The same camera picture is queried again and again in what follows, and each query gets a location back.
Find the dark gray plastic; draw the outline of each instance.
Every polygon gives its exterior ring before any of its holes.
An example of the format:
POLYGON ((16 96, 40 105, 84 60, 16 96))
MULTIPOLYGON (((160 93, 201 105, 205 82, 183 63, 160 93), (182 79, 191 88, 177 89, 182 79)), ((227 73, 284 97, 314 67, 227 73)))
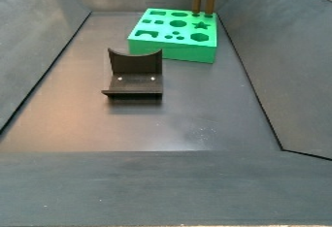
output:
POLYGON ((229 0, 219 10, 284 149, 332 158, 332 4, 229 0))
POLYGON ((76 0, 0 0, 0 129, 90 10, 76 0))

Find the star-shaped hole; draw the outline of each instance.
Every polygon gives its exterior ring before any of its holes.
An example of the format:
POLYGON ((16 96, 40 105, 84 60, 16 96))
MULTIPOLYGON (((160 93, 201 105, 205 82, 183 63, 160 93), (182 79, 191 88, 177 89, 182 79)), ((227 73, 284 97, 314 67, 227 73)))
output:
POLYGON ((210 26, 210 24, 203 23, 202 21, 199 21, 198 23, 193 24, 195 27, 195 29, 207 29, 207 27, 210 26))

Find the circular hole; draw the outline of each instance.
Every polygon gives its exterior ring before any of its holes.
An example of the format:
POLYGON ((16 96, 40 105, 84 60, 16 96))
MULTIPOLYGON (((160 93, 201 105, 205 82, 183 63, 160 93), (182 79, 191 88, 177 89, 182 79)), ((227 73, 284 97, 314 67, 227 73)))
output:
POLYGON ((187 16, 185 13, 171 13, 173 16, 187 16))
POLYGON ((185 27, 187 25, 187 23, 185 21, 181 20, 174 20, 170 22, 173 27, 185 27))

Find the black holder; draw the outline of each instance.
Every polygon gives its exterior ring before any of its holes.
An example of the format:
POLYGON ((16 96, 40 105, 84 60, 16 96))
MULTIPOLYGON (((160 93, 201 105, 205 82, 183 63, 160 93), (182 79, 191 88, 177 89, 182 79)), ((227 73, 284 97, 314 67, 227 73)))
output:
POLYGON ((108 51, 112 76, 108 90, 102 93, 108 96, 162 97, 162 50, 147 55, 126 55, 108 51))

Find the shape sorter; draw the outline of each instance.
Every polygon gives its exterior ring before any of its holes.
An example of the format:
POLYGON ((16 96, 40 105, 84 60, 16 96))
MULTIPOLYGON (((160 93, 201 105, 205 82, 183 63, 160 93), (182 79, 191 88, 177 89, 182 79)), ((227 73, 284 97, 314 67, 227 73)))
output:
POLYGON ((163 58, 213 63, 217 49, 215 14, 147 9, 130 36, 131 54, 162 49, 163 58))

